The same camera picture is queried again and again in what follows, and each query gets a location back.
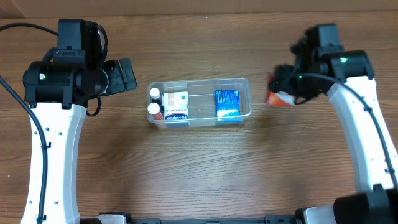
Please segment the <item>black bottle white cap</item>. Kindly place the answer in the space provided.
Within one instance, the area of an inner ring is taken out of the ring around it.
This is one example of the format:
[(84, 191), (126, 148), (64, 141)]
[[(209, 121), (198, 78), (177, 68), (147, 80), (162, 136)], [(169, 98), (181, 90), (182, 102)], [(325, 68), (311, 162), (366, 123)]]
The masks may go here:
[(157, 103), (160, 107), (160, 112), (164, 112), (164, 97), (158, 88), (151, 88), (149, 91), (153, 103)]

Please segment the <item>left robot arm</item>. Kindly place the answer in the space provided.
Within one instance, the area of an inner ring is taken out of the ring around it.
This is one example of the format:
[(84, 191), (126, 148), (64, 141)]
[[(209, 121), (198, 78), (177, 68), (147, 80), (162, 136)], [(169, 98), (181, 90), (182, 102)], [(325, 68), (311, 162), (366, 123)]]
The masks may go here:
[(107, 59), (97, 23), (60, 19), (57, 46), (23, 76), (32, 154), (22, 223), (78, 223), (76, 172), (88, 102), (137, 88), (128, 58)]

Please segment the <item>white box blue trim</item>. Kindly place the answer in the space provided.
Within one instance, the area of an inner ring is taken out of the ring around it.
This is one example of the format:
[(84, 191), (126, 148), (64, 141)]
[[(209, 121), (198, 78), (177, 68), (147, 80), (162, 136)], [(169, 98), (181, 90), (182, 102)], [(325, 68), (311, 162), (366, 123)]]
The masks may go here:
[(164, 93), (164, 119), (183, 120), (188, 119), (188, 92)]

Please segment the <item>orange bottle white cap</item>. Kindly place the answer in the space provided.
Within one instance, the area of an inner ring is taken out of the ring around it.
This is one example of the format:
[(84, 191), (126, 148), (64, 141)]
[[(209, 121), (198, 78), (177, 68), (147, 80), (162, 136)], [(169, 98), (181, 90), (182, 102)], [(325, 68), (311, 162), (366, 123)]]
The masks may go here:
[(153, 117), (154, 120), (164, 120), (158, 103), (150, 103), (147, 107), (147, 112)]

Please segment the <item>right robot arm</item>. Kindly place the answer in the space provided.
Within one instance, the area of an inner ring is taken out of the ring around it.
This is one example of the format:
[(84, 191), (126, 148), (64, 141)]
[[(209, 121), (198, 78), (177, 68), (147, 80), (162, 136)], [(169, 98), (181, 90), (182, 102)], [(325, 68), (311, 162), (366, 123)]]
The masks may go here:
[(267, 216), (266, 223), (396, 223), (397, 151), (377, 99), (366, 52), (346, 51), (336, 24), (309, 28), (293, 46), (293, 65), (279, 65), (268, 79), (266, 103), (302, 105), (326, 95), (343, 128), (351, 154), (356, 193), (331, 205)]

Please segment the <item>red and white box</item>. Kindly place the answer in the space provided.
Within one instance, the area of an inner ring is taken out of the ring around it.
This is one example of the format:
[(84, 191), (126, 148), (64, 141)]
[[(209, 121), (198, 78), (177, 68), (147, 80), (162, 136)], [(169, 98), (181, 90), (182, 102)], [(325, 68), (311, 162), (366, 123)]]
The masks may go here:
[(271, 106), (294, 106), (294, 96), (288, 95), (283, 91), (277, 93), (271, 91), (270, 84), (273, 80), (274, 74), (272, 72), (268, 72), (265, 103)]

